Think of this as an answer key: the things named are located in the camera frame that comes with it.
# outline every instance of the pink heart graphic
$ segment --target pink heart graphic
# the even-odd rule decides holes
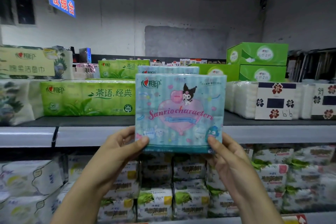
[[[166,114],[159,116],[160,120],[167,127],[174,129],[182,136],[184,131],[192,128],[199,122],[202,117],[203,105],[197,99],[193,99],[189,105],[184,105],[182,98],[180,98],[180,101],[177,101],[178,98],[176,95],[180,92],[176,91],[174,94],[173,92],[171,94],[172,99],[163,101],[157,111],[159,113],[166,111]]]

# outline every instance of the white wall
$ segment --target white wall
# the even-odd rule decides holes
[[[336,0],[269,0],[263,42],[290,50],[336,47]]]
[[[147,25],[220,29],[227,46],[261,40],[259,0],[74,0],[75,19],[48,12],[48,0],[33,1],[36,26],[2,25],[3,44],[144,56]]]

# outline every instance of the blue sign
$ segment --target blue sign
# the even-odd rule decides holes
[[[49,0],[49,4],[76,18],[75,2],[73,0]]]

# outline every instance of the blue tissue package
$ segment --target blue tissue package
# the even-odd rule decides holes
[[[222,141],[226,75],[136,74],[135,139],[145,151],[212,153]]]
[[[200,68],[185,66],[138,66],[138,73],[142,74],[199,74]]]

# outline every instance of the left hand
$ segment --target left hand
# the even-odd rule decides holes
[[[110,135],[84,168],[77,184],[97,191],[100,197],[111,190],[126,164],[136,158],[148,144],[149,138],[126,145],[134,139],[135,127],[127,127]]]

